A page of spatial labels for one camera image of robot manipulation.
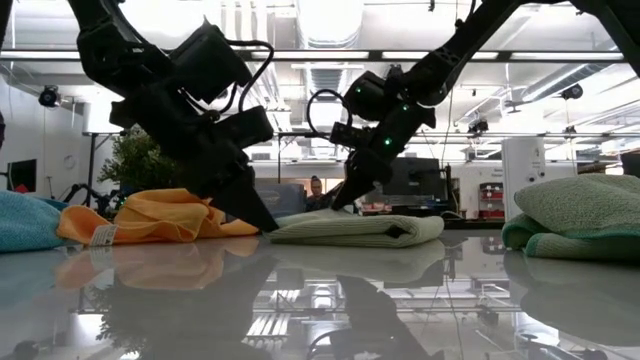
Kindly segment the white box light on stand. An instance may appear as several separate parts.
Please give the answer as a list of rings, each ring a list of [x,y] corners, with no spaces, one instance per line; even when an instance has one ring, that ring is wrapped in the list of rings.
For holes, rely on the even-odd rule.
[[[87,150],[85,183],[101,195],[108,195],[117,185],[111,180],[100,180],[101,169],[113,158],[113,145],[122,128],[109,122],[111,102],[103,100],[84,104],[83,140]]]

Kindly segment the light green microfiber towel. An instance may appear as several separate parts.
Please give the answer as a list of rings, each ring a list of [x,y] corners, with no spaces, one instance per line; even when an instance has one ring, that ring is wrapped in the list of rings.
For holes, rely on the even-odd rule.
[[[276,220],[279,228],[264,232],[274,244],[358,248],[406,248],[437,239],[445,222],[439,216],[360,216],[323,209]]]
[[[528,257],[640,265],[640,179],[583,174],[517,191],[504,246]]]

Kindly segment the overhead light bar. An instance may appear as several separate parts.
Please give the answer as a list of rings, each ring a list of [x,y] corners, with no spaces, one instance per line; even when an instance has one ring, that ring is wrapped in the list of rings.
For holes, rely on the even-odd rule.
[[[411,62],[427,55],[426,51],[396,50],[276,50],[274,61],[284,62]],[[73,50],[5,50],[0,55],[6,61],[74,62],[80,55]],[[534,63],[625,63],[622,53],[612,51],[542,52],[542,51],[480,51],[470,62],[534,62]]]

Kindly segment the black computer monitor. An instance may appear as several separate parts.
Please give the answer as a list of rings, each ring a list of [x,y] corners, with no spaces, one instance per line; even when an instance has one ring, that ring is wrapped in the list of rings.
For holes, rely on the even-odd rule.
[[[396,158],[391,163],[393,176],[383,186],[384,195],[445,197],[445,181],[434,158]]]

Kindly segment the small green potted plant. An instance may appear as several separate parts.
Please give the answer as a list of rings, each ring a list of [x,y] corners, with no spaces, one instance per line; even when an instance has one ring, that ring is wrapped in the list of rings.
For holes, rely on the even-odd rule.
[[[139,126],[117,137],[112,155],[101,166],[98,181],[111,181],[136,191],[182,188],[177,164]]]

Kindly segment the orange microfiber towel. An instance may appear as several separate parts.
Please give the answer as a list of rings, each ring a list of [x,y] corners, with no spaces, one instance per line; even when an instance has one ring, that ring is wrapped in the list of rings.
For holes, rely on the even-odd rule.
[[[129,196],[112,221],[86,206],[62,210],[56,234],[87,246],[151,242],[192,243],[199,239],[250,236],[258,229],[185,189],[148,190]]]

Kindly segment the silver ventilation duct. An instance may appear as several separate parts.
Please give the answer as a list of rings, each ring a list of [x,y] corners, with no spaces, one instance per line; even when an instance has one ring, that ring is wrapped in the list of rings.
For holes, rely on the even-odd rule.
[[[305,49],[355,48],[364,0],[295,0],[296,24]]]

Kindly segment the white cabinet pillar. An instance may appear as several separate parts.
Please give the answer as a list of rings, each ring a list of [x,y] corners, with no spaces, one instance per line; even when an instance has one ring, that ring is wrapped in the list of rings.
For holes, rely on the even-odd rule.
[[[545,176],[545,148],[539,137],[512,137],[502,141],[505,220],[521,213],[515,193],[540,183]]]

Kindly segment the dark grey plastic bin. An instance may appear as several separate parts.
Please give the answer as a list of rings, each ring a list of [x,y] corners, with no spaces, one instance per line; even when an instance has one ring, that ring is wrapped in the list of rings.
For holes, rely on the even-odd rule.
[[[274,218],[305,211],[307,196],[302,184],[259,185],[256,191]]]

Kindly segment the black wall screen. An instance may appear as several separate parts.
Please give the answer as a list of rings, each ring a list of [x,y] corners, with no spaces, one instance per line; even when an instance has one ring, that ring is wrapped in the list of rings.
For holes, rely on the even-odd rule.
[[[7,189],[18,193],[34,193],[36,176],[36,159],[11,162],[7,165]]]

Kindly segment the red storage shelf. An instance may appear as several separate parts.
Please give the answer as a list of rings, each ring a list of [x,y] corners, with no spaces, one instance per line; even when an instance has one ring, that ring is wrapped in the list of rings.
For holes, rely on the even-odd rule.
[[[504,186],[501,182],[486,182],[479,185],[478,218],[481,220],[503,220],[505,218]]]

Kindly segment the person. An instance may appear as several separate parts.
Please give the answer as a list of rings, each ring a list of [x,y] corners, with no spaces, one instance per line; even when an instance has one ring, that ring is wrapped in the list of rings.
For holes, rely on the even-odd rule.
[[[322,192],[322,182],[317,176],[310,179],[311,195],[307,197],[305,211],[312,212],[331,206],[331,197]]]

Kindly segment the black metal table frame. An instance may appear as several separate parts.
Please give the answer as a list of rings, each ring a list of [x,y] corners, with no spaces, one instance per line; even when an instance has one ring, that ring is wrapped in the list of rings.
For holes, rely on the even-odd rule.
[[[504,221],[445,219],[445,230],[501,230]]]

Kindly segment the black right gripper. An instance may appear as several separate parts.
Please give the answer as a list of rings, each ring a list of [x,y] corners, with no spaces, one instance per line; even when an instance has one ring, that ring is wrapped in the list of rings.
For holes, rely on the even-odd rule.
[[[334,188],[332,209],[349,206],[370,192],[374,183],[388,183],[393,175],[391,163],[422,125],[435,127],[433,107],[409,103],[394,106],[373,130],[368,142],[355,150],[343,181]]]

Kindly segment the blue microfiber towel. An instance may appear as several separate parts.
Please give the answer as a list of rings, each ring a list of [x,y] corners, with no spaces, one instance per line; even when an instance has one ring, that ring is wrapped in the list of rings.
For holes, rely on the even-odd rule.
[[[46,250],[65,240],[57,235],[61,212],[30,195],[0,190],[0,253]]]

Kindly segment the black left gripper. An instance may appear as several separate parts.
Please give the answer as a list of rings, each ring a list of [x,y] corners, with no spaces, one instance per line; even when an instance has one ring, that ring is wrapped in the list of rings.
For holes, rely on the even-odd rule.
[[[214,135],[221,121],[201,111],[183,90],[144,87],[111,104],[109,120],[142,128],[174,160],[184,189],[263,232],[279,228],[256,191],[255,169],[243,149]]]

